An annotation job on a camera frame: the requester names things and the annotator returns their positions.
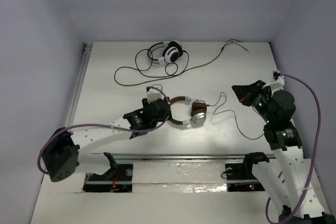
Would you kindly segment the brown silver headphones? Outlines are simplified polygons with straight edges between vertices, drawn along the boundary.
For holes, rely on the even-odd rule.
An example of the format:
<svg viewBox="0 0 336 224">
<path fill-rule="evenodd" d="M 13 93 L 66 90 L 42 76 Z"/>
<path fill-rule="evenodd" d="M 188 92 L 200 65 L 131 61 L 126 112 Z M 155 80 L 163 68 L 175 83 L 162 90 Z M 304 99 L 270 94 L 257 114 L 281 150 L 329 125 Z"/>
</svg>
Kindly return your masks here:
<svg viewBox="0 0 336 224">
<path fill-rule="evenodd" d="M 178 102 L 191 104 L 190 119 L 179 121 L 171 115 L 170 122 L 174 125 L 203 124 L 207 118 L 207 104 L 204 100 L 192 99 L 188 96 L 178 96 L 170 100 L 170 106 Z"/>
</svg>

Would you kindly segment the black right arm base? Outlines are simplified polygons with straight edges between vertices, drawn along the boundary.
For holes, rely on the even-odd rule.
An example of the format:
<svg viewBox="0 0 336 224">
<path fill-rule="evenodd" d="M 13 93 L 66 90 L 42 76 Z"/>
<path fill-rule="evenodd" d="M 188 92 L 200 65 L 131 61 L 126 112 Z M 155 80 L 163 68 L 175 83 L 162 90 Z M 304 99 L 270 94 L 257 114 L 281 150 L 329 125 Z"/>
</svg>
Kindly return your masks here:
<svg viewBox="0 0 336 224">
<path fill-rule="evenodd" d="M 262 184 L 252 174 L 253 165 L 269 162 L 263 152 L 248 153 L 242 163 L 225 164 L 221 178 L 228 181 L 229 192 L 265 191 Z"/>
</svg>

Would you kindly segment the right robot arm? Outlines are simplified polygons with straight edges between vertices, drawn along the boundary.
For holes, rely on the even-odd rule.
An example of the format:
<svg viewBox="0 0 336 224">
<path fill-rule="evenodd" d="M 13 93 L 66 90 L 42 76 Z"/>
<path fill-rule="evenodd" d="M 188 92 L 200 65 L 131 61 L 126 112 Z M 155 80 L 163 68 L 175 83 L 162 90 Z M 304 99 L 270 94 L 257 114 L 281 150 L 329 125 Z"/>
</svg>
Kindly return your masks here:
<svg viewBox="0 0 336 224">
<path fill-rule="evenodd" d="M 283 81 L 232 86 L 238 101 L 254 108 L 265 121 L 264 136 L 282 174 L 278 176 L 263 152 L 249 153 L 243 174 L 256 178 L 273 203 L 278 223 L 335 223 L 326 213 L 311 185 L 312 170 L 306 170 L 300 135 L 291 119 L 296 110 L 293 95 L 282 89 Z"/>
</svg>

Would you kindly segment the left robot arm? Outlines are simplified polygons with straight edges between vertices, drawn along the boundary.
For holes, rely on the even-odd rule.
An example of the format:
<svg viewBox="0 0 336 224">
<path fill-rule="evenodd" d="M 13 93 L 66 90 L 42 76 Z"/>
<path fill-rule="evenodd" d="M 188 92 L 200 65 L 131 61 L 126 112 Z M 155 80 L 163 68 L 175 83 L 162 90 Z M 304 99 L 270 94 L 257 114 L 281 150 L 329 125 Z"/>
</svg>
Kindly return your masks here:
<svg viewBox="0 0 336 224">
<path fill-rule="evenodd" d="M 124 114 L 110 124 L 79 124 L 59 128 L 38 156 L 38 168 L 52 182 L 60 182 L 80 165 L 79 160 L 96 148 L 130 140 L 164 125 L 171 115 L 169 102 L 157 99 L 144 108 Z"/>
</svg>

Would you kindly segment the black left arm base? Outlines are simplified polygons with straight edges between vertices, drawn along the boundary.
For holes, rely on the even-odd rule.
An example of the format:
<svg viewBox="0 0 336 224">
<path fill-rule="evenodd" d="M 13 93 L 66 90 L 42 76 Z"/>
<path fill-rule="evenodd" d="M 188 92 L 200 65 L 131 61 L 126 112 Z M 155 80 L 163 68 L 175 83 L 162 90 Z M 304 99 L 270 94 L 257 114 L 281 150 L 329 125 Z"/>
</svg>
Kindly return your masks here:
<svg viewBox="0 0 336 224">
<path fill-rule="evenodd" d="M 104 153 L 109 169 L 103 174 L 88 173 L 82 190 L 87 193 L 131 193 L 133 164 L 118 164 L 111 153 Z"/>
</svg>

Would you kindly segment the white black headphones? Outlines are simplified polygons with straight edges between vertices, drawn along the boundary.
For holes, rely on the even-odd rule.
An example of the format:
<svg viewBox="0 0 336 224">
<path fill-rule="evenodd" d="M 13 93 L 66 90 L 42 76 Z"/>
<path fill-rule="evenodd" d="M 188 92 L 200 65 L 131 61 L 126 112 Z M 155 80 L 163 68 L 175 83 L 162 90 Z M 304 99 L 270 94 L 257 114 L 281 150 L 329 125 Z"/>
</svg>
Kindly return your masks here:
<svg viewBox="0 0 336 224">
<path fill-rule="evenodd" d="M 164 48 L 162 56 L 159 59 L 154 59 L 152 56 L 154 50 L 162 47 Z M 148 49 L 147 56 L 154 64 L 163 65 L 175 63 L 178 58 L 182 57 L 183 53 L 184 52 L 182 43 L 178 40 L 172 40 L 169 42 L 163 41 L 153 44 Z"/>
</svg>

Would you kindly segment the aluminium rail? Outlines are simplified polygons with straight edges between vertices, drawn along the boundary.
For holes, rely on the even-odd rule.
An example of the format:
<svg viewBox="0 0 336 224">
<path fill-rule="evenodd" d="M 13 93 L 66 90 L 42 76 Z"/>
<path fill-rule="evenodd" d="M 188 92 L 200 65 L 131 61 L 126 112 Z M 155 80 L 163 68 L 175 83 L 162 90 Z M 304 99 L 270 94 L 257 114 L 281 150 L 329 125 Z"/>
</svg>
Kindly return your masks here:
<svg viewBox="0 0 336 224">
<path fill-rule="evenodd" d="M 243 159 L 245 154 L 234 155 L 189 155 L 189 154 L 111 154 L 115 159 L 133 160 L 211 160 L 211 159 Z"/>
</svg>

